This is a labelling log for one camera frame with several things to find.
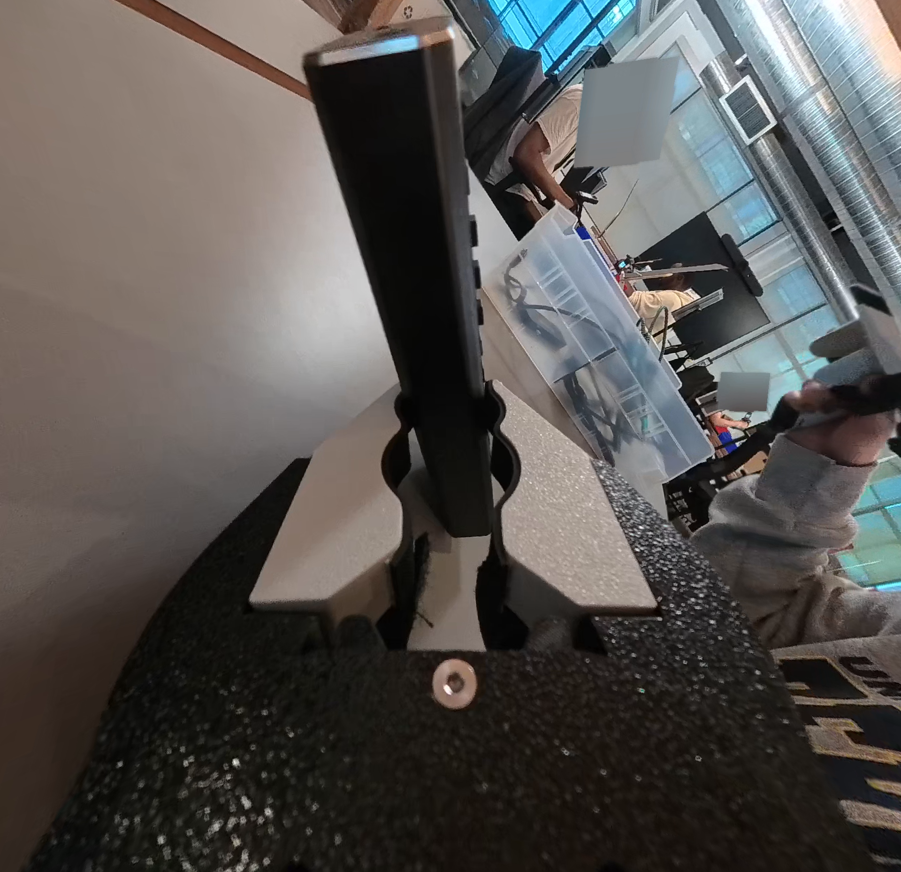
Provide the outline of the person's right forearm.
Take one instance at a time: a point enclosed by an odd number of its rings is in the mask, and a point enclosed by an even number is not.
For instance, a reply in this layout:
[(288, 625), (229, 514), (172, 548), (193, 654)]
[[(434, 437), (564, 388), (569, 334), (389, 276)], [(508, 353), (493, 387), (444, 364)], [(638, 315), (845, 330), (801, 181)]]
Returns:
[(803, 442), (813, 433), (779, 435), (764, 470), (720, 492), (691, 539), (771, 651), (899, 636), (895, 598), (830, 564), (858, 532), (852, 511), (882, 448), (834, 459)]

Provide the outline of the white wall vent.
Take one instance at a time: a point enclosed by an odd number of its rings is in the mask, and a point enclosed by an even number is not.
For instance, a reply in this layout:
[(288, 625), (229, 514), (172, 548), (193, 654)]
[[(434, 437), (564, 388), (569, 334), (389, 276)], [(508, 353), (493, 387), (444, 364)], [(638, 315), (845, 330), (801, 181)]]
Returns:
[(749, 76), (741, 77), (718, 100), (744, 145), (754, 144), (777, 126), (769, 104)]

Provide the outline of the silver spiral air duct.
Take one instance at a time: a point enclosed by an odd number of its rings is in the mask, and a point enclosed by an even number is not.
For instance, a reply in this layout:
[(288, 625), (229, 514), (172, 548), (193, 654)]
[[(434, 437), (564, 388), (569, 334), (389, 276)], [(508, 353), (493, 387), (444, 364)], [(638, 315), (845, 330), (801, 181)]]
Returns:
[(715, 0), (899, 311), (899, 50), (875, 0)]

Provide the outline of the black office chair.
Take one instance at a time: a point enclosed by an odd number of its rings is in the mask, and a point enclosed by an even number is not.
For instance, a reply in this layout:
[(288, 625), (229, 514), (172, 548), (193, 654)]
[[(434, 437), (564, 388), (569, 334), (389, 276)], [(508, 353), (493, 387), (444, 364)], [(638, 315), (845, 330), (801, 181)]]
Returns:
[(667, 518), (685, 537), (709, 519), (713, 499), (729, 483), (758, 474), (765, 467), (776, 431), (769, 421), (746, 430), (735, 449), (716, 455), (664, 484)]

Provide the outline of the black jacket on chair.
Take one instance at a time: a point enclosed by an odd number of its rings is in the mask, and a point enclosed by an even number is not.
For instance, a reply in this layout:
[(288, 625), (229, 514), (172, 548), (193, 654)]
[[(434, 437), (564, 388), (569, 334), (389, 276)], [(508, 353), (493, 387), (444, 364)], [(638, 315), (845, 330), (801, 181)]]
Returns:
[(544, 80), (540, 52), (511, 46), (489, 89), (463, 112), (464, 151), (470, 170), (484, 182), (514, 127), (523, 106)]

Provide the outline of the person's grey printed sweatshirt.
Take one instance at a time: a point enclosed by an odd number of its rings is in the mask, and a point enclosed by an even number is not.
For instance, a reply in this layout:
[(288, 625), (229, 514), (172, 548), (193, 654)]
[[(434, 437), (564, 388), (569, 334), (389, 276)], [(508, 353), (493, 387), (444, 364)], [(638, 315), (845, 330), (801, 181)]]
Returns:
[(900, 637), (772, 651), (808, 741), (881, 870), (900, 869)]

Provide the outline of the large grid window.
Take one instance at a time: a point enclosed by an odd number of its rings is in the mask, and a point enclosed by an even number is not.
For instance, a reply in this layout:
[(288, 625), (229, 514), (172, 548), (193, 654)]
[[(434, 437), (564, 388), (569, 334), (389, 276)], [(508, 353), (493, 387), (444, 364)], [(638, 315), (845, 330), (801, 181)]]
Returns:
[(634, 20), (640, 0), (483, 0), (485, 43), (498, 64), (511, 46), (536, 52), (547, 74), (562, 75)]

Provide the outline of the person's right hand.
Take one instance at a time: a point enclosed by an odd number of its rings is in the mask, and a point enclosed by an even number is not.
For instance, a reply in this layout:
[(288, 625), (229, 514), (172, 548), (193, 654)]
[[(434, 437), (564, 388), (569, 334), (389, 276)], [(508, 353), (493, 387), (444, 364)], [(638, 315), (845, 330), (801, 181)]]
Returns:
[(800, 415), (827, 417), (815, 426), (792, 428), (786, 434), (787, 439), (841, 466), (872, 466), (895, 432), (896, 410), (851, 414), (840, 409), (838, 398), (816, 380), (805, 382), (801, 390), (787, 393), (784, 399)]

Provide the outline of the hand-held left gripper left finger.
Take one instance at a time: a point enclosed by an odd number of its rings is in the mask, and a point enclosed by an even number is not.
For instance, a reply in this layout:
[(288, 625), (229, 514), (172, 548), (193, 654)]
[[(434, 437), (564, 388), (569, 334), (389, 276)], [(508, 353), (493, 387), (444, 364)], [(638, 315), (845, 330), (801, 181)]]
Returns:
[(250, 595), (260, 612), (380, 618), (411, 606), (415, 468), (398, 384), (314, 451)]

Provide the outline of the black wall screen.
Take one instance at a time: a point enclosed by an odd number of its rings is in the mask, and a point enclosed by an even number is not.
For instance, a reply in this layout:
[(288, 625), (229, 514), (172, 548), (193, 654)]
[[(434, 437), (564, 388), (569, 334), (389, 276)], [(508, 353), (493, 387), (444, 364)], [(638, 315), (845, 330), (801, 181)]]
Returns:
[(721, 292), (722, 298), (675, 323), (679, 340), (692, 347), (693, 358), (703, 358), (732, 344), (770, 322), (760, 298), (752, 296), (739, 279), (724, 251), (718, 233), (701, 213), (637, 256), (640, 267), (652, 271), (674, 267), (717, 266), (718, 270), (694, 272), (692, 288), (704, 298)]

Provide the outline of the clear plastic organizer box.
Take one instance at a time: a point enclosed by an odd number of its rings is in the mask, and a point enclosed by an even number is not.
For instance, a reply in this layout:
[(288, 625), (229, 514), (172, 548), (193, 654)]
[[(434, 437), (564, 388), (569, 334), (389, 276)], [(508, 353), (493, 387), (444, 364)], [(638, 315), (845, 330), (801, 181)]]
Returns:
[(483, 277), (485, 295), (595, 455), (668, 483), (714, 448), (601, 251), (552, 210)]

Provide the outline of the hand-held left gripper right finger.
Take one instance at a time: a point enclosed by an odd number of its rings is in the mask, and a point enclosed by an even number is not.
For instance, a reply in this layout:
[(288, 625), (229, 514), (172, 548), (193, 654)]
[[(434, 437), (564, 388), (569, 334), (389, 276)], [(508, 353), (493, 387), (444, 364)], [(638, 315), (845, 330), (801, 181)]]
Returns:
[(513, 615), (655, 615), (595, 463), (500, 382), (487, 384), (496, 504), (489, 592)]

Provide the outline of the black video bar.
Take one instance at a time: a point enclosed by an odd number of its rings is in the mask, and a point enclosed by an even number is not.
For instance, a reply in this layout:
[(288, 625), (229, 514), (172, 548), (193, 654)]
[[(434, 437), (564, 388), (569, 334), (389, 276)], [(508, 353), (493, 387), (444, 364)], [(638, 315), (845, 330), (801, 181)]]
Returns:
[(724, 251), (729, 258), (729, 263), (734, 269), (739, 279), (744, 284), (748, 292), (755, 298), (763, 295), (763, 288), (760, 281), (752, 271), (749, 261), (741, 253), (740, 248), (736, 244), (734, 238), (730, 234), (722, 234), (720, 236)]

